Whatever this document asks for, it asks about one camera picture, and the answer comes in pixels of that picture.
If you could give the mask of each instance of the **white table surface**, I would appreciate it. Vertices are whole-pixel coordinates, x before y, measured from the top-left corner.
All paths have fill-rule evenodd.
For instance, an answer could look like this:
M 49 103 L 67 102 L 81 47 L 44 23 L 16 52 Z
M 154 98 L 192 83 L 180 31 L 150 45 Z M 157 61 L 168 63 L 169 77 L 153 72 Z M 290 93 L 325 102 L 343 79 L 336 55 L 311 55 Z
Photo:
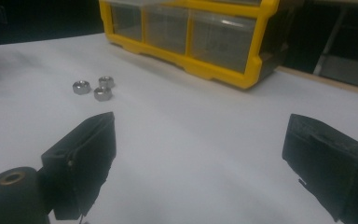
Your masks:
M 72 84 L 112 76 L 99 103 Z M 335 223 L 282 159 L 291 113 L 358 140 L 358 93 L 276 72 L 248 91 L 128 53 L 104 35 L 0 46 L 0 173 L 84 119 L 116 116 L 117 157 L 90 224 Z M 56 221 L 51 223 L 77 223 Z

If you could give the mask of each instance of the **plastic drawer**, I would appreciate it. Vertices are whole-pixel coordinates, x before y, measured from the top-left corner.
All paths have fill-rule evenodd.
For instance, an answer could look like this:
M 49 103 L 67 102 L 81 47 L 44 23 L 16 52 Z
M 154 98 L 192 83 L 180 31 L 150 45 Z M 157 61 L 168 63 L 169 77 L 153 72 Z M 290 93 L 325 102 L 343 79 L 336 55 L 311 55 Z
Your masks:
M 130 39 L 142 41 L 141 9 L 124 4 L 111 4 L 113 32 Z
M 193 12 L 191 56 L 240 73 L 245 71 L 255 20 Z
M 185 54 L 188 9 L 151 6 L 145 8 L 146 44 Z

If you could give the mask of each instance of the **black plastic part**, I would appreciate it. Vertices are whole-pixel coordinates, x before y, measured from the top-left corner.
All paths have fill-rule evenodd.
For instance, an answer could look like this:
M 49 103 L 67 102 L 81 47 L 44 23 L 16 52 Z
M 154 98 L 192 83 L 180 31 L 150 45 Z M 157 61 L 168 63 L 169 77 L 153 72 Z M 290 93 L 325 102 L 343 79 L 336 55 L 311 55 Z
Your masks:
M 42 155 L 38 172 L 47 212 L 58 220 L 78 219 L 91 209 L 116 156 L 114 115 L 86 119 Z
M 42 193 L 33 168 L 0 174 L 0 224 L 48 224 Z
M 358 224 L 358 142 L 300 115 L 292 115 L 282 157 L 335 221 Z

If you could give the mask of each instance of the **metal nut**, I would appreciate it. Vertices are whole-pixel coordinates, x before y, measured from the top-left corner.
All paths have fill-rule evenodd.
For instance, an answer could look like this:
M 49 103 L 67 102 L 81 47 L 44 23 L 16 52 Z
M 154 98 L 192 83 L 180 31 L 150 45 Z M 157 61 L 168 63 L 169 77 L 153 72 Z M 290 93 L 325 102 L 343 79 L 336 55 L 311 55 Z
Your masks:
M 112 77 L 100 77 L 100 87 L 113 88 L 115 86 L 115 82 Z
M 98 87 L 94 90 L 94 97 L 97 101 L 108 101 L 112 96 L 113 94 L 110 88 Z
M 74 83 L 72 86 L 74 88 L 74 93 L 78 95 L 84 95 L 91 91 L 91 86 L 88 81 L 80 80 Z

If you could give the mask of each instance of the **dark background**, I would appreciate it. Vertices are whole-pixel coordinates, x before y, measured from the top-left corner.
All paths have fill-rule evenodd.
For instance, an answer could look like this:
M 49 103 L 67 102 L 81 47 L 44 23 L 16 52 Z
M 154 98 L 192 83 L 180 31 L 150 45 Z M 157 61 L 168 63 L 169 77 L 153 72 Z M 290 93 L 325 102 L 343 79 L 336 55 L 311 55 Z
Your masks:
M 288 37 L 290 49 L 284 65 L 313 73 L 339 12 L 340 5 L 306 1 L 297 12 Z M 358 6 L 349 7 L 330 54 L 358 61 Z
M 98 0 L 0 0 L 0 45 L 103 32 Z

